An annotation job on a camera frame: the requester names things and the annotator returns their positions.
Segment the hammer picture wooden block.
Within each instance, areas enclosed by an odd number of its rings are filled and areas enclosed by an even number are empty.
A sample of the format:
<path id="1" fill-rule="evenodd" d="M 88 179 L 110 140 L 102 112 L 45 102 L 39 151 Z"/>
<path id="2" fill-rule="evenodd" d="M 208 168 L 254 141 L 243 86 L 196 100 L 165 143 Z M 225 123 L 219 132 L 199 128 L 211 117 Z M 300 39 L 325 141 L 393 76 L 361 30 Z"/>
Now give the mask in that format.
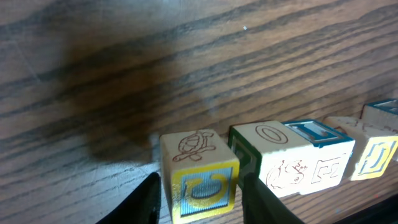
<path id="1" fill-rule="evenodd" d="M 361 121 L 397 136 L 397 99 L 386 99 L 365 104 Z"/>

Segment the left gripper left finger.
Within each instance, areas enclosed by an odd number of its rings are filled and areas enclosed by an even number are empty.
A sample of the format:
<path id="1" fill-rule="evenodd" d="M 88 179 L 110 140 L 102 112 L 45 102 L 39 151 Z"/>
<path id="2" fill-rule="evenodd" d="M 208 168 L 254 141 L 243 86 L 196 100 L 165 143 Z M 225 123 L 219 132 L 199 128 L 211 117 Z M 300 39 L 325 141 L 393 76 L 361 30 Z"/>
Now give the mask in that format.
<path id="1" fill-rule="evenodd" d="M 97 224 L 158 224 L 160 208 L 161 178 L 153 172 Z"/>

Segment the white maze picture block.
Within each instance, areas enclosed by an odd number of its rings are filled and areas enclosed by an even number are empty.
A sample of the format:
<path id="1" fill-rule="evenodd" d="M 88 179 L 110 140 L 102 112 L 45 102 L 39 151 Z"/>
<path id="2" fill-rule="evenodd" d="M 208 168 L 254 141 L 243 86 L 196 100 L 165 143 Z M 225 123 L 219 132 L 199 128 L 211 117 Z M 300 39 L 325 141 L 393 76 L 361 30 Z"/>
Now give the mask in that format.
<path id="1" fill-rule="evenodd" d="M 313 144 L 312 152 L 306 155 L 314 167 L 308 185 L 299 193 L 306 195 L 337 186 L 343 178 L 355 140 L 314 119 L 285 121 L 284 125 Z"/>

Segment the plain yellow wooden block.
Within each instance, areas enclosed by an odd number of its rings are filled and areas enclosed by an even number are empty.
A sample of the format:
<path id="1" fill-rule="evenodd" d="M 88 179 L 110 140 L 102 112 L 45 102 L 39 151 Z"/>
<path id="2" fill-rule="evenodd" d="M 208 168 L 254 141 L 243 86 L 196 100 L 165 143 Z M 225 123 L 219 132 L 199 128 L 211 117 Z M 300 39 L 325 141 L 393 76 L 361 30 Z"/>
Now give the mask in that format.
<path id="1" fill-rule="evenodd" d="M 397 134 L 348 116 L 329 116 L 323 123 L 355 140 L 344 176 L 349 180 L 373 179 L 383 175 L 397 150 Z"/>

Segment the white animal picture block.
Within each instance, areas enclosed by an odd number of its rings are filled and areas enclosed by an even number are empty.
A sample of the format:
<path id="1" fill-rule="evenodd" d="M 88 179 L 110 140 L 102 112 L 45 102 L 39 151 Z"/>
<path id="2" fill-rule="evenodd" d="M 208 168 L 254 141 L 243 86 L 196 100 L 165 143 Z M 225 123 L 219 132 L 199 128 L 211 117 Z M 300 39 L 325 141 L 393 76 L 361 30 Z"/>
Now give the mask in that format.
<path id="1" fill-rule="evenodd" d="M 254 173 L 277 197 L 295 194 L 310 184 L 315 164 L 313 144 L 279 121 L 231 126 L 228 146 L 240 161 L 240 188 Z"/>

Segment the yellow letter U block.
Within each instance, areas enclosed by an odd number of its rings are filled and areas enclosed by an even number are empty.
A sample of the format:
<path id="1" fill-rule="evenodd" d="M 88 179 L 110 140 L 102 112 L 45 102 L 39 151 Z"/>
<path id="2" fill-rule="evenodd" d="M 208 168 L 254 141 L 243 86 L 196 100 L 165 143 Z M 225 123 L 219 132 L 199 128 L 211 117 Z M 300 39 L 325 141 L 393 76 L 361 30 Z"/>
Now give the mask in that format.
<path id="1" fill-rule="evenodd" d="M 230 212 L 239 159 L 212 129 L 160 137 L 161 174 L 173 223 Z"/>

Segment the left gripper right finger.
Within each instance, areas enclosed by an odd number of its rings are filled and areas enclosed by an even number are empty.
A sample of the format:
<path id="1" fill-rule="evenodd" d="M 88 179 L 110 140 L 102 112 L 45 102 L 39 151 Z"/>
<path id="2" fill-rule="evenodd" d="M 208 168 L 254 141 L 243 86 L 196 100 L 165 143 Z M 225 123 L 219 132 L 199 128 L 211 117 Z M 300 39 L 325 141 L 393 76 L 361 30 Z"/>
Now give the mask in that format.
<path id="1" fill-rule="evenodd" d="M 244 177 L 244 224 L 303 224 L 254 173 Z"/>

